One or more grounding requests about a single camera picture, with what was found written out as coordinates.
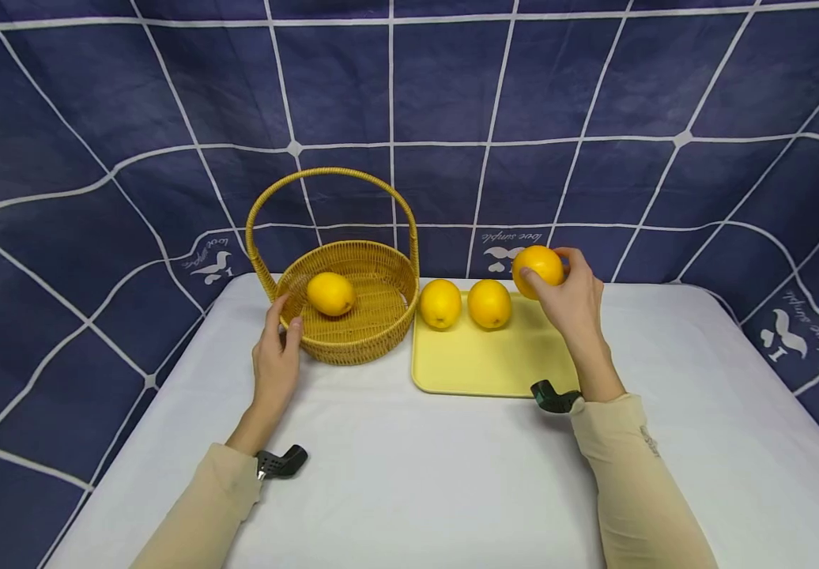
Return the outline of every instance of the bird logo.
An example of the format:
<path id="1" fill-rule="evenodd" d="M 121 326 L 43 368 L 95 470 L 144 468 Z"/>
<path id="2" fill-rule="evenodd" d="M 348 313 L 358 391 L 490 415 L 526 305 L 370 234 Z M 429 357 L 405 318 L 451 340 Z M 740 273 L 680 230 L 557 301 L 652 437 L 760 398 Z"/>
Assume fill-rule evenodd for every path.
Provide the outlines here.
<path id="1" fill-rule="evenodd" d="M 504 247 L 489 247 L 485 250 L 483 255 L 492 255 L 494 258 L 510 258 L 513 260 L 517 257 L 517 253 L 523 251 L 524 247 L 514 247 L 511 250 L 506 250 Z M 489 272 L 504 272 L 504 263 L 495 262 L 489 265 Z"/>
<path id="2" fill-rule="evenodd" d="M 232 253 L 229 251 L 219 251 L 217 253 L 217 262 L 212 265 L 207 265 L 206 267 L 202 267 L 198 270 L 191 271 L 193 275 L 206 275 L 204 277 L 204 284 L 209 285 L 214 281 L 219 281 L 222 279 L 222 274 L 217 274 L 221 271 L 225 271 L 226 276 L 233 276 L 233 269 L 231 267 L 226 267 L 226 259 L 232 256 Z"/>
<path id="3" fill-rule="evenodd" d="M 779 341 L 783 345 L 780 346 L 776 352 L 768 354 L 768 357 L 774 361 L 779 360 L 781 357 L 789 353 L 786 352 L 786 348 L 789 348 L 800 353 L 802 359 L 804 360 L 805 356 L 807 355 L 807 342 L 805 342 L 804 337 L 801 337 L 798 334 L 793 334 L 791 331 L 789 331 L 789 315 L 786 313 L 786 311 L 774 309 L 773 312 L 776 314 L 776 324 L 774 325 L 774 328 L 776 328 L 776 333 L 774 333 L 773 330 L 764 328 L 760 331 L 760 339 L 764 341 L 765 348 L 771 348 L 774 344 L 776 336 L 779 336 Z"/>

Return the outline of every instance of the left hand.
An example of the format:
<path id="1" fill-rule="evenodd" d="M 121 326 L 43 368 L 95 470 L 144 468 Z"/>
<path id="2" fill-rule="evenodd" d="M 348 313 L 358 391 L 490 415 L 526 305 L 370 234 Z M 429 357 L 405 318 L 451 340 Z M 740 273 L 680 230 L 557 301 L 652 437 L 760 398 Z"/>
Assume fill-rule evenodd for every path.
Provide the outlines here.
<path id="1" fill-rule="evenodd" d="M 267 311 L 261 339 L 251 351 L 255 395 L 226 441 L 226 446 L 248 456 L 258 454 L 270 441 L 296 390 L 302 318 L 295 317 L 289 322 L 284 346 L 280 341 L 280 313 L 288 298 L 289 295 L 284 294 Z"/>
<path id="2" fill-rule="evenodd" d="M 296 316 L 289 323 L 285 334 L 285 346 L 280 341 L 280 313 L 289 294 L 274 301 L 267 311 L 264 332 L 251 351 L 255 373 L 255 397 L 253 407 L 267 412 L 282 414 L 296 390 L 298 381 L 298 346 L 302 341 L 302 317 Z"/>

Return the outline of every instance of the arm sleeve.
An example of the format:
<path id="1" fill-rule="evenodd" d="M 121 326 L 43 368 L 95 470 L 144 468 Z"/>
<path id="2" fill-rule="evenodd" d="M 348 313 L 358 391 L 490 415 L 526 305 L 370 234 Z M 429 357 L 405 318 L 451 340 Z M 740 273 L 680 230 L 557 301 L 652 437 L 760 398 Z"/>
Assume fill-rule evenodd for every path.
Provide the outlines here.
<path id="1" fill-rule="evenodd" d="M 599 489 L 602 552 L 609 569 L 711 569 L 713 552 L 647 430 L 636 395 L 579 399 L 573 431 Z"/>
<path id="2" fill-rule="evenodd" d="M 212 444 L 194 478 L 150 541 L 133 569 L 219 569 L 238 526 L 258 502 L 258 459 Z"/>

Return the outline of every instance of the yellow tray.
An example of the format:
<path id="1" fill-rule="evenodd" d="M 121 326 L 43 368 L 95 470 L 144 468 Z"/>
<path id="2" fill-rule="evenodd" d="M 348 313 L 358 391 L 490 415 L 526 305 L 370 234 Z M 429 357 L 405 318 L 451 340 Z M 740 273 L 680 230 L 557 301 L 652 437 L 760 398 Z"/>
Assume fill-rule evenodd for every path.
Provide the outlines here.
<path id="1" fill-rule="evenodd" d="M 467 292 L 463 313 L 447 330 L 434 330 L 416 313 L 412 381 L 430 394 L 533 397 L 530 385 L 548 379 L 555 391 L 579 389 L 564 339 L 539 303 L 511 293 L 511 321 L 500 330 L 472 322 Z"/>

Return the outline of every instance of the basket handle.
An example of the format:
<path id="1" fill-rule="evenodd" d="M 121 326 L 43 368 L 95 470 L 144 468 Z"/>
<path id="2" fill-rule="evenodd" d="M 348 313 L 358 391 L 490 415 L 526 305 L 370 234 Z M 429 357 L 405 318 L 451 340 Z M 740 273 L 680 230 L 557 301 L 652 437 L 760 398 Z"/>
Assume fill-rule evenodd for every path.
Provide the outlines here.
<path id="1" fill-rule="evenodd" d="M 377 179 L 374 175 L 366 174 L 360 170 L 333 167 L 309 168 L 307 170 L 302 170 L 301 172 L 287 175 L 285 178 L 281 178 L 274 182 L 270 187 L 267 187 L 266 190 L 261 192 L 258 199 L 255 199 L 255 203 L 251 207 L 251 211 L 248 212 L 248 221 L 246 221 L 246 225 L 244 225 L 244 240 L 246 240 L 248 259 L 250 260 L 252 267 L 255 268 L 255 273 L 258 274 L 258 278 L 261 281 L 261 286 L 263 286 L 266 290 L 268 297 L 270 297 L 271 300 L 275 300 L 277 298 L 277 282 L 274 281 L 272 276 L 270 276 L 270 271 L 267 269 L 267 264 L 259 255 L 258 247 L 255 246 L 254 226 L 255 218 L 258 217 L 258 211 L 264 206 L 267 199 L 270 199 L 271 196 L 277 193 L 279 188 L 289 184 L 289 182 L 302 178 L 309 178 L 309 176 L 312 175 L 325 174 L 351 175 L 353 178 L 372 182 L 372 184 L 375 186 L 380 187 L 381 190 L 391 194 L 391 197 L 400 205 L 400 208 L 403 208 L 403 212 L 407 214 L 407 220 L 409 220 L 409 265 L 413 270 L 413 274 L 416 275 L 416 279 L 419 279 L 419 232 L 417 232 L 416 229 L 416 218 L 412 215 L 410 205 L 407 204 L 405 199 L 403 199 L 403 196 L 400 196 L 390 184 L 387 184 L 387 182 Z"/>

